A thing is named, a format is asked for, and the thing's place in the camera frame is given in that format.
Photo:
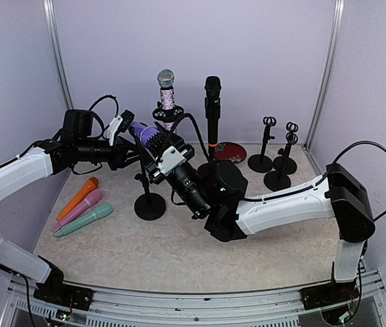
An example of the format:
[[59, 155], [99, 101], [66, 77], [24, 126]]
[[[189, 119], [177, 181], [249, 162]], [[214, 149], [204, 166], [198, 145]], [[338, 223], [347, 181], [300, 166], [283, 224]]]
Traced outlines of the purple microphone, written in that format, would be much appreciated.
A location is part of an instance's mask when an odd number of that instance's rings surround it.
[[129, 126], [129, 132], [139, 148], [159, 151], [162, 147], [162, 133], [156, 127], [133, 121]]

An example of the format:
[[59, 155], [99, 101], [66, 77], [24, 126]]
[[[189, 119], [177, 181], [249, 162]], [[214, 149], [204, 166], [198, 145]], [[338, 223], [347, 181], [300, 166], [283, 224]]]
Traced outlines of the orange microphone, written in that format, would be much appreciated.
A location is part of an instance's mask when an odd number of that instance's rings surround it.
[[73, 208], [75, 208], [81, 201], [83, 201], [89, 193], [97, 189], [98, 185], [99, 180], [96, 177], [92, 176], [91, 178], [87, 179], [84, 186], [59, 213], [59, 215], [57, 216], [57, 221], [61, 221]]

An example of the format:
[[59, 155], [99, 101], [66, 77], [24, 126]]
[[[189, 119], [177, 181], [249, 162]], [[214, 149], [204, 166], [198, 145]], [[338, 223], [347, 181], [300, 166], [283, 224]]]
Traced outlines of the pink microphone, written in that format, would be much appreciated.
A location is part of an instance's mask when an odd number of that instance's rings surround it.
[[99, 200], [102, 199], [102, 192], [99, 189], [95, 189], [91, 191], [82, 201], [80, 201], [65, 217], [58, 221], [53, 228], [53, 232], [57, 232], [63, 226], [72, 222], [76, 218], [78, 218], [81, 214], [83, 214], [88, 208], [92, 207]]

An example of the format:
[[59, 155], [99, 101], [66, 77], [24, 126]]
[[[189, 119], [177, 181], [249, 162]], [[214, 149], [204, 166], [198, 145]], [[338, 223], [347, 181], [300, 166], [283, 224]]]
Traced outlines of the teal microphone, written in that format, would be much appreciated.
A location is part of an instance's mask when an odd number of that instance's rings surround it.
[[61, 238], [62, 236], [66, 236], [68, 234], [71, 234], [86, 225], [89, 225], [90, 223], [93, 223], [94, 221], [97, 221], [99, 219], [103, 219], [107, 216], [109, 216], [113, 212], [113, 208], [110, 204], [102, 204], [98, 207], [96, 207], [91, 212], [87, 213], [86, 215], [83, 215], [72, 222], [68, 223], [67, 225], [63, 226], [59, 230], [53, 233], [53, 236], [55, 238]]

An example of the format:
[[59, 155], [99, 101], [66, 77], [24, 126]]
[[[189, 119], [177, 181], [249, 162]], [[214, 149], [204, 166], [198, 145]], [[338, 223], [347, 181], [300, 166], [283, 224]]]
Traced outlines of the black desk stand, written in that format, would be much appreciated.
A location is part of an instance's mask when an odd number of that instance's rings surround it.
[[263, 131], [261, 151], [259, 154], [252, 155], [248, 159], [248, 167], [259, 173], [269, 172], [273, 168], [273, 162], [270, 157], [266, 156], [266, 150], [268, 142], [275, 139], [270, 132], [271, 128], [276, 125], [276, 118], [272, 116], [265, 116], [263, 118], [263, 124], [265, 128]]

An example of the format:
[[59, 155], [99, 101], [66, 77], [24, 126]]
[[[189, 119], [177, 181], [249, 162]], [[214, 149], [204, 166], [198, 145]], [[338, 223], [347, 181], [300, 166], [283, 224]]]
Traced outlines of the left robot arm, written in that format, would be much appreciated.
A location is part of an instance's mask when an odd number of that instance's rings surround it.
[[[111, 170], [125, 168], [138, 160], [138, 150], [120, 135], [134, 120], [129, 110], [117, 112], [105, 125], [93, 111], [71, 109], [63, 126], [52, 137], [33, 142], [20, 155], [0, 165], [0, 202], [26, 186], [80, 162]], [[63, 282], [64, 274], [53, 263], [24, 250], [0, 235], [0, 268], [35, 282], [34, 296], [56, 305], [87, 310], [93, 292]]]

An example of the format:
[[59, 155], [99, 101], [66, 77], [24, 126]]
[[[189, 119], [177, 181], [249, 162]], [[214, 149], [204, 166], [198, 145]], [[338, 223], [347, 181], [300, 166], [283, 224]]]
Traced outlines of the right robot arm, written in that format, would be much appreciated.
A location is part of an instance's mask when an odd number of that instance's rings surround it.
[[194, 149], [178, 135], [150, 127], [138, 139], [150, 159], [150, 180], [167, 181], [193, 218], [205, 219], [205, 229], [222, 242], [299, 221], [334, 218], [339, 240], [331, 281], [303, 288], [303, 306], [314, 309], [361, 295], [359, 261], [375, 225], [366, 188], [340, 164], [329, 164], [324, 175], [296, 187], [246, 198], [248, 180], [233, 162], [214, 162], [200, 176], [189, 163]]

